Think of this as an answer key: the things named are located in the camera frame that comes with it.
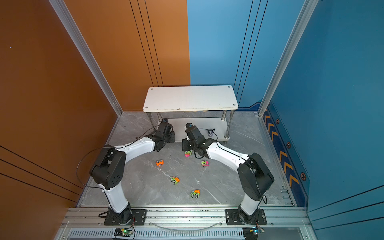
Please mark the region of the orange green toy car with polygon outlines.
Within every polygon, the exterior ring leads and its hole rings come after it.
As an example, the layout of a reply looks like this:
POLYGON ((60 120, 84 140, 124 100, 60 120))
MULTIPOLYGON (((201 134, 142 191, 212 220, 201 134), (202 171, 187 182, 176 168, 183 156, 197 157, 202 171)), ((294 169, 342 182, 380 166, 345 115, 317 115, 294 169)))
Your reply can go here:
POLYGON ((176 176, 170 177, 170 181, 173 183, 173 185, 176 185, 180 182, 180 179, 176 176))

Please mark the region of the green orange toy truck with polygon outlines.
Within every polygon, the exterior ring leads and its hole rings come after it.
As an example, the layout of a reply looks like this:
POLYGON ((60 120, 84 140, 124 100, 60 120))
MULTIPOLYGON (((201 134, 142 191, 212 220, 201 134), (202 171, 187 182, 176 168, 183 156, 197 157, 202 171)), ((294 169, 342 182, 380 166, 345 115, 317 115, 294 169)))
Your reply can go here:
POLYGON ((200 190, 193 190, 193 191, 191 192, 191 197, 192 197, 192 198, 198 199, 199 196, 200 196, 200 190))

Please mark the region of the black purple Kuromi figure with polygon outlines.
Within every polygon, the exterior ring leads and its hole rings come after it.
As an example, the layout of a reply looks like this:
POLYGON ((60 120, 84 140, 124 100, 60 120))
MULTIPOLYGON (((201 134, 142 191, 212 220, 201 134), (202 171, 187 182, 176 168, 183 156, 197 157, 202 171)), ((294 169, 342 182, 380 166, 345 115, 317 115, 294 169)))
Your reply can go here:
POLYGON ((212 137, 215 134, 215 129, 209 129, 208 134, 210 137, 212 137))

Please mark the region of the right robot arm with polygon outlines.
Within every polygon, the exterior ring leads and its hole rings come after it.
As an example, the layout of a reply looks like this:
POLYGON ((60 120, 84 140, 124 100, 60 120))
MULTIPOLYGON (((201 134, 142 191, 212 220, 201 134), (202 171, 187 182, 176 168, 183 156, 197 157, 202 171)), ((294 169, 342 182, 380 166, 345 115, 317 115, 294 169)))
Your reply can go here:
POLYGON ((182 140, 183 151, 193 151, 201 157, 221 162, 237 171, 245 196, 238 208, 238 219, 244 225, 258 223, 260 203, 275 181, 263 158, 253 153, 246 155, 221 145, 212 138, 206 139, 200 129, 186 124, 187 137, 182 140))

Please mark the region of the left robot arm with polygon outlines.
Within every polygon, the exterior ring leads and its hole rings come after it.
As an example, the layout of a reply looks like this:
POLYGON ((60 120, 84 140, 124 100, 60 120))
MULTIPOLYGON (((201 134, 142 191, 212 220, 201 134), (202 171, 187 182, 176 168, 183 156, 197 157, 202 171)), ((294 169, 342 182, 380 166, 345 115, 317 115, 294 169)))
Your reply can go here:
POLYGON ((122 180, 129 161, 151 152, 159 152, 166 144, 175 142, 175 132, 167 119, 148 135, 122 146, 106 145, 90 169, 90 176, 108 201, 108 210, 99 215, 105 226, 133 225, 134 213, 125 196, 122 180))

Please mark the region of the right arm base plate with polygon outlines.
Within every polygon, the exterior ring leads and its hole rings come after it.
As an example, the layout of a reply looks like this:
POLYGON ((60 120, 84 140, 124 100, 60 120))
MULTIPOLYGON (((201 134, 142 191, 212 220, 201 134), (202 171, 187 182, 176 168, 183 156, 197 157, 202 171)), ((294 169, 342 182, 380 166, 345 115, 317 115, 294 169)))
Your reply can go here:
POLYGON ((258 225, 266 226, 267 217, 263 209, 256 209, 252 215, 247 215, 242 209, 226 209, 227 225, 258 225))

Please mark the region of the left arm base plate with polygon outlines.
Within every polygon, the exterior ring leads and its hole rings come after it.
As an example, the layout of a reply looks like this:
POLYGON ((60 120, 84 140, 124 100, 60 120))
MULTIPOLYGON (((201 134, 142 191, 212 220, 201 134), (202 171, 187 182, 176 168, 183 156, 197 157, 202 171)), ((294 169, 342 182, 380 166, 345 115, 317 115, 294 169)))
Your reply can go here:
POLYGON ((105 226, 143 226, 147 217, 147 210, 145 209, 130 209, 124 210, 122 213, 117 214, 109 209, 104 221, 105 226))

